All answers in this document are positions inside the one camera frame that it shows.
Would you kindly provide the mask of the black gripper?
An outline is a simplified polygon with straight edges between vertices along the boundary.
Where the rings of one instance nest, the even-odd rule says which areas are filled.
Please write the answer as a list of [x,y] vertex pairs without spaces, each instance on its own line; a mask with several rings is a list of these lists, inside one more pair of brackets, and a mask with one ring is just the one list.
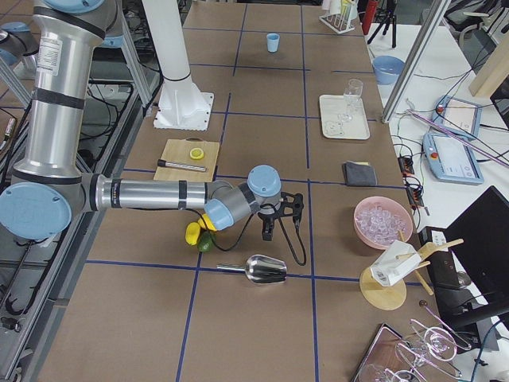
[[304,208],[303,195],[301,193],[287,193],[281,191],[277,202],[266,202],[261,206],[258,216],[263,219],[262,239],[271,241],[274,234],[274,221],[278,218],[291,217],[296,231],[300,230],[302,211]]

